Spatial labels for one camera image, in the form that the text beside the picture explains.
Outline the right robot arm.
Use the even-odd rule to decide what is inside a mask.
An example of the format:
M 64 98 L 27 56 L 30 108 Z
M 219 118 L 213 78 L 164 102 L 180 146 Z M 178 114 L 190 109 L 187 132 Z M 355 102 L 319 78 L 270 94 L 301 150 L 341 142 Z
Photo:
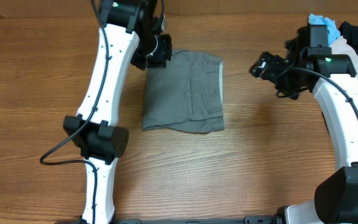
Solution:
M 358 223 L 358 81 L 350 56 L 334 54 L 325 25 L 298 29 L 282 58 L 264 52 L 250 68 L 272 82 L 279 98 L 310 91 L 319 103 L 333 142 L 335 173 L 309 202 L 281 207 L 272 223 Z

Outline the grey shorts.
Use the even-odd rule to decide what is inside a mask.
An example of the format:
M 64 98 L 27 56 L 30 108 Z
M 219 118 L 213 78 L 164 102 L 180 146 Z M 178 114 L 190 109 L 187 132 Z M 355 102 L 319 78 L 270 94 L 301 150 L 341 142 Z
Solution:
M 186 133 L 222 131 L 224 62 L 206 52 L 176 50 L 166 68 L 150 68 L 142 129 Z

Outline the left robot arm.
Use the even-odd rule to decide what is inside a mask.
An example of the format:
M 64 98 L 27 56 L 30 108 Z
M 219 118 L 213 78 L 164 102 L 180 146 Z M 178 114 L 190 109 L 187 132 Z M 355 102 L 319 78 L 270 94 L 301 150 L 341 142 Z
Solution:
M 86 202 L 79 223 L 113 223 L 114 176 L 126 150 L 129 131 L 117 125 L 119 102 L 129 66 L 164 68 L 172 38 L 165 33 L 156 1 L 101 1 L 98 50 L 88 90 L 76 115 L 65 116 L 69 141 L 80 148 L 86 167 Z

